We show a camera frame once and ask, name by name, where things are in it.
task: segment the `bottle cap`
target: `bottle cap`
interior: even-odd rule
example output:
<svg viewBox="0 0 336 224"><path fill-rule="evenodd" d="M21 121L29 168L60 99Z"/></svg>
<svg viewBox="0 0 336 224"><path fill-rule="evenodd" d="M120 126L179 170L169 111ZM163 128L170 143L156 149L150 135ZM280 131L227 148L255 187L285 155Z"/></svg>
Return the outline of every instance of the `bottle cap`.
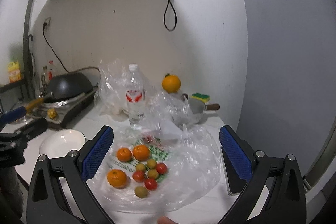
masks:
<svg viewBox="0 0 336 224"><path fill-rule="evenodd" d="M138 70L138 64L129 64L128 65L128 68L129 68L129 71L136 71Z"/></svg>

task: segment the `bottle label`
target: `bottle label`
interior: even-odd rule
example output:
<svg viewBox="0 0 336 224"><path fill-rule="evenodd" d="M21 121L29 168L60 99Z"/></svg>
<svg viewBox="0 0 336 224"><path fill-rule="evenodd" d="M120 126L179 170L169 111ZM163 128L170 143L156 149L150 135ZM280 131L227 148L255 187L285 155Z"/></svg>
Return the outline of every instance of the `bottle label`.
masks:
<svg viewBox="0 0 336 224"><path fill-rule="evenodd" d="M145 99L144 90L126 90L126 99L130 103L142 102Z"/></svg>
<svg viewBox="0 0 336 224"><path fill-rule="evenodd" d="M12 70L9 72L9 82L13 83L21 80L21 72L19 69Z"/></svg>

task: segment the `frying pan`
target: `frying pan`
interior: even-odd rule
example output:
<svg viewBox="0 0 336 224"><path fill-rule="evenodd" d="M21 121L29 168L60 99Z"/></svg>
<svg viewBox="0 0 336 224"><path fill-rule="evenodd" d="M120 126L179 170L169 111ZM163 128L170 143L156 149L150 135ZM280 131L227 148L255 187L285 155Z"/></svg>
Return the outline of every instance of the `frying pan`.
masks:
<svg viewBox="0 0 336 224"><path fill-rule="evenodd" d="M27 112L31 111L37 105L48 102L66 100L81 93L87 93L93 89L90 80L82 73L68 73L53 77L47 86L47 95L33 100L26 106Z"/></svg>
<svg viewBox="0 0 336 224"><path fill-rule="evenodd" d="M194 98L188 98L188 103L189 103L191 111L194 114L194 119L195 119L196 123L198 123L202 120L202 118L204 116L204 111L219 110L219 108L220 108L219 104L208 104L208 105L206 105L201 100L194 99Z"/></svg>

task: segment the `black cable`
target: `black cable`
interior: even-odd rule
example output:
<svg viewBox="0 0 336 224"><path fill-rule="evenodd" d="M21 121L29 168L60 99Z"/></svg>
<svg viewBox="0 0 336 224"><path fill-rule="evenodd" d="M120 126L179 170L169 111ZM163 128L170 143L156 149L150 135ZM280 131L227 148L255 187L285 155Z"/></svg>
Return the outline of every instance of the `black cable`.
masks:
<svg viewBox="0 0 336 224"><path fill-rule="evenodd" d="M174 27L173 27L172 29L169 29L169 28L167 27L167 25L166 25L166 13L167 13L167 9L168 9L169 4L170 4L170 6L172 7L173 12L174 12L174 15L175 15L175 25L174 25ZM176 11L175 11L174 6L173 6L173 4L171 3L170 0L168 0L167 7L166 7L165 13L164 13L164 15L163 15L163 24L165 25L166 29L167 29L169 32L172 32L173 30L175 30L176 25L177 25L177 15L176 15Z"/></svg>
<svg viewBox="0 0 336 224"><path fill-rule="evenodd" d="M56 58L58 59L58 61L61 63L62 67L65 69L65 71L67 73L69 73L69 71L67 70L67 68L63 65L63 62L59 59L59 57L57 56L56 52L54 51L53 47L49 44L48 40L45 38L45 35L44 35L44 28L45 28L45 24L43 24L43 37L46 41L46 43L48 44L48 46L51 48L52 52L55 54Z"/></svg>
<svg viewBox="0 0 336 224"><path fill-rule="evenodd" d="M44 35L44 28L45 28L45 27L46 27L46 23L43 24L43 31L42 31L42 32L43 32L43 37L44 37L46 43L48 44L48 46L51 48L52 52L55 54L56 58L57 58L58 61L61 63L62 67L65 69L65 71L66 71L67 73L75 73L75 72L79 72L79 71L81 71L81 70L87 70L87 69L96 69L96 70L100 71L99 68L97 68L97 67L93 67L93 66L90 66L90 67L84 67L84 68L80 68L80 69L73 70L73 71L68 71L67 68L63 65L63 62L62 62L62 61L60 60L60 58L57 56L57 54L56 54L56 52L54 51L53 47L49 44L48 40L46 39L46 37L45 37L45 35Z"/></svg>

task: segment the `wall socket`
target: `wall socket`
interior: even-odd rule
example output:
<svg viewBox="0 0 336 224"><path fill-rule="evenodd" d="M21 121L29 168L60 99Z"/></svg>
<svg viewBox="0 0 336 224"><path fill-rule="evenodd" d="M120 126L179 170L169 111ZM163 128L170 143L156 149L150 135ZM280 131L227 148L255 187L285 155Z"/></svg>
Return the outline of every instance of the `wall socket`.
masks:
<svg viewBox="0 0 336 224"><path fill-rule="evenodd" d="M47 26L45 26L44 29L48 29L48 28L49 28L49 26L50 26L50 21L51 21L51 17L48 17L48 18L46 18L46 19L44 20L43 25L44 25L44 23L47 23Z"/></svg>

